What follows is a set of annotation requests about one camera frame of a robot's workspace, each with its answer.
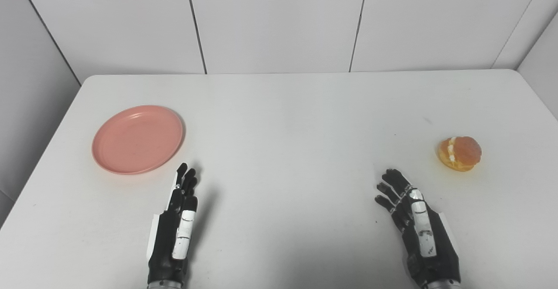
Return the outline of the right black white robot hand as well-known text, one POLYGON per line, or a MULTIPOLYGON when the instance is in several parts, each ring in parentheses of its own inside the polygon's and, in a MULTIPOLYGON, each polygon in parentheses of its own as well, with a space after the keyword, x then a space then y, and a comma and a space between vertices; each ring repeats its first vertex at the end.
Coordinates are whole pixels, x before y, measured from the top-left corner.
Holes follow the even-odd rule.
POLYGON ((444 222, 422 192, 397 169, 387 169, 374 199, 401 233, 411 279, 421 289, 460 289, 459 256, 444 222))

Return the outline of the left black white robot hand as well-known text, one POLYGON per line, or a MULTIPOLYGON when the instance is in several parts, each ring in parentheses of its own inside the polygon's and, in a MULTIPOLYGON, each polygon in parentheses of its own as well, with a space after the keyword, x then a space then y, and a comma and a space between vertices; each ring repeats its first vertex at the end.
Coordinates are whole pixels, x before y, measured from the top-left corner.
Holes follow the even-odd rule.
POLYGON ((168 206, 157 218, 155 239, 148 256, 148 289, 181 289, 187 277, 198 199, 197 172, 186 163, 176 170, 168 206))

